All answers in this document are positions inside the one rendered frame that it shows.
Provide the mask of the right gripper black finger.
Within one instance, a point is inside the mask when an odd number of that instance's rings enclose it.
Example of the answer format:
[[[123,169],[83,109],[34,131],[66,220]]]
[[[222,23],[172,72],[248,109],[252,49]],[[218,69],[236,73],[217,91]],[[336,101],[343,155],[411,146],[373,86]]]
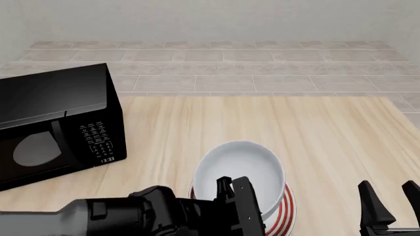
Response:
[[[420,186],[413,180],[409,180],[402,185],[402,189],[415,213],[417,221],[420,222]]]
[[[358,191],[361,202],[360,227],[388,229],[389,225],[396,221],[396,218],[379,200],[371,184],[367,180],[363,180],[358,184]]]

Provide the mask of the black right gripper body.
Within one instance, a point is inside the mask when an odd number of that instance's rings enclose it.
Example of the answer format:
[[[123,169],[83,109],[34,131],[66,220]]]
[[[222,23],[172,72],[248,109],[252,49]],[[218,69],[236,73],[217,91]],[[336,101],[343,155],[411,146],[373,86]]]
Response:
[[[390,222],[361,222],[361,236],[420,236],[420,228],[393,227]]]

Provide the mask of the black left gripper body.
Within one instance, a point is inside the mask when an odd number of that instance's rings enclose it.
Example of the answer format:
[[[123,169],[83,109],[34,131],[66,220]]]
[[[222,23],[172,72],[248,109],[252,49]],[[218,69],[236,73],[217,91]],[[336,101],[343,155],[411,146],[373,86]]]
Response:
[[[265,236],[264,224],[255,191],[246,176],[233,180],[234,203],[238,222],[232,225],[233,236]]]

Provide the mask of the white bowl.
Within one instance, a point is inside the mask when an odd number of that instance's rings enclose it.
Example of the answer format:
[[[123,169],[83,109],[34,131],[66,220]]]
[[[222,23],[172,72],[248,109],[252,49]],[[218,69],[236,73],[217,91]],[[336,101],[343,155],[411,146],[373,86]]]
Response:
[[[204,155],[192,182],[199,200],[217,196],[217,179],[247,177],[251,182],[262,219],[267,220],[279,207],[285,192],[285,172],[278,157],[263,145],[252,141],[223,143]]]

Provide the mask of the white plate with red rings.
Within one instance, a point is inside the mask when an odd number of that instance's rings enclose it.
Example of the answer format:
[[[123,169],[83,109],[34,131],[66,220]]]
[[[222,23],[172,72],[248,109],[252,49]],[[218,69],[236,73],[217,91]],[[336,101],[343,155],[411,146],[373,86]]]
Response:
[[[296,220],[296,200],[292,189],[286,184],[279,207],[264,221],[266,236],[290,236]]]

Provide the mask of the black microwave oven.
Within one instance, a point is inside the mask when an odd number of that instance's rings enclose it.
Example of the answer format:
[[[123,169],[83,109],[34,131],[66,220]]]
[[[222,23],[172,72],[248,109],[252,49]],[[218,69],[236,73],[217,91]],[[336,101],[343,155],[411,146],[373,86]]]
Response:
[[[126,158],[106,64],[0,79],[0,191]]]

